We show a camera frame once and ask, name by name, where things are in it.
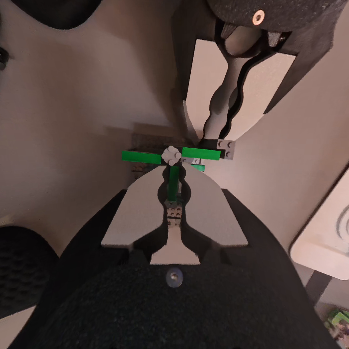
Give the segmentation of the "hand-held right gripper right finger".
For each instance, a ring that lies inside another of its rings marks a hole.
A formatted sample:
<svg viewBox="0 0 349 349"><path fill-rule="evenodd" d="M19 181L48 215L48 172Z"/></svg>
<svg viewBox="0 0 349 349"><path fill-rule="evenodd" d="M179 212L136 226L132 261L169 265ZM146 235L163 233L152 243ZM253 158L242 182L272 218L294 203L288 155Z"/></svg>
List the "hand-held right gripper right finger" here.
<svg viewBox="0 0 349 349"><path fill-rule="evenodd" d="M189 227L224 247L247 246L247 238L220 186L191 164L184 162L182 166L182 194Z"/></svg>

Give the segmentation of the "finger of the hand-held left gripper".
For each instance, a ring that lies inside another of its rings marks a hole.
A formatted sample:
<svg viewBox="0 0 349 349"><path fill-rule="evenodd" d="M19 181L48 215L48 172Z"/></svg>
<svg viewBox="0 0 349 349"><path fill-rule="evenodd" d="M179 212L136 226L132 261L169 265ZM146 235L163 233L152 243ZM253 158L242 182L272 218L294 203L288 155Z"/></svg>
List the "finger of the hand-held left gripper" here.
<svg viewBox="0 0 349 349"><path fill-rule="evenodd" d="M188 133L194 143L204 136L212 96L222 85L227 70L228 63L214 41L195 41L187 96L183 100Z"/></svg>
<svg viewBox="0 0 349 349"><path fill-rule="evenodd" d="M249 59L241 68L235 102L229 108L220 139L236 141L266 113L296 56L273 51Z"/></svg>

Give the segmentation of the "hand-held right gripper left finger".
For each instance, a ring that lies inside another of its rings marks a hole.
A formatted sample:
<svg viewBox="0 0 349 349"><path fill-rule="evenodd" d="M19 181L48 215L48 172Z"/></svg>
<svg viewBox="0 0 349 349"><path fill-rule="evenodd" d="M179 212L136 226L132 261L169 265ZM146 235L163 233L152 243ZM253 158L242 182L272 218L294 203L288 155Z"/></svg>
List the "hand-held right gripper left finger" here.
<svg viewBox="0 0 349 349"><path fill-rule="evenodd" d="M163 223L167 167L160 165L129 186L107 232L103 247L130 247Z"/></svg>

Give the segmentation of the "green topped toy brick door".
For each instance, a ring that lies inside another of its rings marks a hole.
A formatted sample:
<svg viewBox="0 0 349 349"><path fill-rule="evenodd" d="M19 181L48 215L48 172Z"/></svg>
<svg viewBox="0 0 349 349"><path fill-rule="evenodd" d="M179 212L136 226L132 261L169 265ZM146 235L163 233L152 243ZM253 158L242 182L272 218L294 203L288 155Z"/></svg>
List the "green topped toy brick door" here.
<svg viewBox="0 0 349 349"><path fill-rule="evenodd" d="M183 202L180 193L180 163L186 162L204 172L203 160L218 161L221 158L221 150L189 146L167 146L166 148L162 146L159 150L153 151L127 150L121 155L122 161L143 164L146 168L154 169L160 165L170 167L167 179L167 202L172 205Z"/></svg>

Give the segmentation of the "grey toy brick model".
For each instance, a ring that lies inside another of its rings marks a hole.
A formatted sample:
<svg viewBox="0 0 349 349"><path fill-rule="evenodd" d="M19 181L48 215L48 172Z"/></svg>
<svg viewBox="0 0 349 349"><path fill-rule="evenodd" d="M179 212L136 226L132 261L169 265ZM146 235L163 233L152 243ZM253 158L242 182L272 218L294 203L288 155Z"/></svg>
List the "grey toy brick model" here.
<svg viewBox="0 0 349 349"><path fill-rule="evenodd" d="M137 123L135 124L134 131L131 136L131 146L127 150L153 151L153 150L159 150L160 147L162 146L164 146L165 148L167 146L174 146L174 147L189 146L189 147L199 147L199 148L205 148L205 149L218 149L222 151L222 158L219 160L223 161L223 160L233 159L235 141L225 140L225 139L208 139L208 140L204 139L199 143L194 143L190 138L190 135L188 132L185 132L182 130L173 130L170 127L166 127L166 126L147 125L147 124ZM214 160L203 160L202 164L205 165L204 163L205 161L212 161L214 163L218 163L218 161L214 161ZM182 204L174 203L174 205L172 205L172 204L169 204L166 199L165 203L168 205L169 208L172 208L173 206L174 207L181 206L185 216L185 218L182 218L183 226L186 225L189 229L194 230L193 228L190 228L188 223L186 222L185 201L182 194L182 184L184 184L184 175L185 175L185 170L182 166L183 163L180 163L180 177L179 177L180 184L181 184L180 193L181 193L181 198L183 199L183 202ZM150 167L146 168L145 165L143 164L135 164L135 163L132 163L132 164L134 167L132 171L135 173L146 174L147 172L152 170Z"/></svg>

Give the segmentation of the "grey desk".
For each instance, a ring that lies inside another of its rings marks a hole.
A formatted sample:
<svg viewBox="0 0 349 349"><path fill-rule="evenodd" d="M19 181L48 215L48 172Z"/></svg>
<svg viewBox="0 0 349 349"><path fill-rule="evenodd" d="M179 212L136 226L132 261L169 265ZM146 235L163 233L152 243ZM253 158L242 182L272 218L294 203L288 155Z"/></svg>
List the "grey desk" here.
<svg viewBox="0 0 349 349"><path fill-rule="evenodd" d="M1 1L1 223L60 255L128 186L133 131L177 135L170 19L179 1L102 1L84 24L47 27ZM348 162L348 4L333 48L207 174L289 249Z"/></svg>

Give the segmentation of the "green printed cardboard box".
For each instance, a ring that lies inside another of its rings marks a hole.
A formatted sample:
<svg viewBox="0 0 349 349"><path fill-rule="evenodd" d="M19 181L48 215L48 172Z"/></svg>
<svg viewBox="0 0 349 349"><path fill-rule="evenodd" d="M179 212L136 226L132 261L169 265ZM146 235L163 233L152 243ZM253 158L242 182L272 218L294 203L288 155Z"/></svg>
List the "green printed cardboard box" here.
<svg viewBox="0 0 349 349"><path fill-rule="evenodd" d="M319 302L315 311L340 348L349 348L349 312L331 304Z"/></svg>

